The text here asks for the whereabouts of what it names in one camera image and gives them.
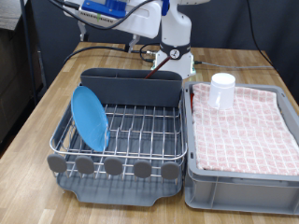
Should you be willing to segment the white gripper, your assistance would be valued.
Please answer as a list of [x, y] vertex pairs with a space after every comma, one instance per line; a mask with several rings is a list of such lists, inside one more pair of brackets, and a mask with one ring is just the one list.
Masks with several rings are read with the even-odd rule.
[[[131, 53], [140, 36], [155, 37], [162, 17], [162, 0], [64, 0], [64, 9], [101, 29], [116, 29], [133, 34], [128, 45]], [[78, 21], [80, 40], [89, 40], [85, 24]]]

